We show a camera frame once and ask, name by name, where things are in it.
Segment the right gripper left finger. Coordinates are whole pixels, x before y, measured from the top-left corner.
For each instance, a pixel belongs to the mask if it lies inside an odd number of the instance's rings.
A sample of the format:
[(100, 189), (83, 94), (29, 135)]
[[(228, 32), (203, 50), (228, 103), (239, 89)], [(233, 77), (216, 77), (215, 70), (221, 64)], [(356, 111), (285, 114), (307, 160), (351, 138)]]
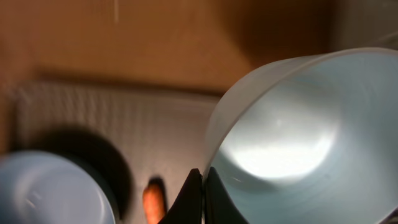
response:
[(201, 224), (202, 175), (198, 169), (189, 172), (174, 204), (159, 224)]

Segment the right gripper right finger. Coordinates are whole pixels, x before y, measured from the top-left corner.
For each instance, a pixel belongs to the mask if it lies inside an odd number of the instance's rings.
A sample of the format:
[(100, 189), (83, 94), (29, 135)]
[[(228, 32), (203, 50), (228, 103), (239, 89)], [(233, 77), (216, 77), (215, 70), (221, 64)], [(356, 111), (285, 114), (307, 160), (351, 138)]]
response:
[(204, 193), (205, 224), (248, 224), (229, 197), (214, 167), (208, 171)]

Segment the light blue bowl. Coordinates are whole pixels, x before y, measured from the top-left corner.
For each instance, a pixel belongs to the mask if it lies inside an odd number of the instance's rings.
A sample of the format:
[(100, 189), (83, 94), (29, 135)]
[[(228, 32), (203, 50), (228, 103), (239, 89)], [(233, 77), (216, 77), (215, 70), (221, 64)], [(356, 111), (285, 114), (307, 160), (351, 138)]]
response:
[(397, 52), (261, 66), (220, 99), (206, 144), (249, 223), (380, 223), (397, 208)]

